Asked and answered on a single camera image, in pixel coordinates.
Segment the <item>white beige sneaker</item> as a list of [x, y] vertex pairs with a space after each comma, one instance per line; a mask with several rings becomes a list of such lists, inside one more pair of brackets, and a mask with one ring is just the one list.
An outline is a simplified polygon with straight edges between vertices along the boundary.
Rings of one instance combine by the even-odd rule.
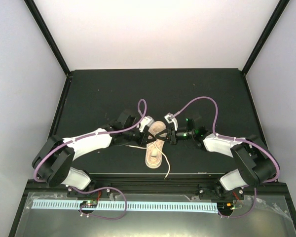
[[[165, 129], [166, 125], [164, 122], [156, 121], [151, 125], [148, 131], [152, 135], [156, 135]], [[148, 168], [156, 169], [161, 166], [163, 145], [164, 141], [160, 139], [156, 139], [154, 142], [147, 144], [145, 163]]]

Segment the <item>white shoelace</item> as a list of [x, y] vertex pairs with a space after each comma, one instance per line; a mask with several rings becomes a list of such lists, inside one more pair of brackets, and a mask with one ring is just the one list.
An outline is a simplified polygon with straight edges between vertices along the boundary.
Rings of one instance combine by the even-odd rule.
[[139, 147], [134, 145], [126, 145], [126, 146], [130, 148], [145, 150], [146, 151], [145, 164], [150, 169], [159, 168], [162, 164], [162, 159], [164, 158], [168, 165], [168, 170], [164, 176], [164, 180], [165, 180], [170, 173], [171, 165], [167, 156], [163, 152], [163, 145], [164, 145], [164, 141], [156, 140], [155, 142], [148, 143], [146, 147]]

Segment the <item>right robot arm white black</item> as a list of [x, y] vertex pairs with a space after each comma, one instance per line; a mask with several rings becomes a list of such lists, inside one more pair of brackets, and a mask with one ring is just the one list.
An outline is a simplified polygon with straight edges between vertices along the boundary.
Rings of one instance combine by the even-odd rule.
[[256, 188], [262, 183], [272, 182], [279, 174], [279, 164], [257, 136], [232, 138], [197, 126], [196, 120], [186, 118], [186, 126], [178, 127], [175, 118], [167, 117], [172, 124], [157, 132], [158, 140], [176, 145], [181, 140], [192, 140], [197, 148], [233, 158], [236, 169], [227, 172], [212, 186], [217, 198], [225, 199], [237, 188]]

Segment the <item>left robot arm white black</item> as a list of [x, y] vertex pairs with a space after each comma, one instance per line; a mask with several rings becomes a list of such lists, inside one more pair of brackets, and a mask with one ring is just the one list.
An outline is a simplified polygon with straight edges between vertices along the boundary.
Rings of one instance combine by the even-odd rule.
[[37, 180], [53, 188], [58, 185], [71, 186], [85, 197], [95, 194], [96, 185], [84, 170], [72, 167], [72, 162], [90, 152], [114, 145], [136, 142], [145, 146], [155, 140], [149, 129], [154, 123], [150, 116], [137, 117], [124, 110], [118, 119], [110, 121], [93, 132], [77, 137], [51, 136], [32, 162]]

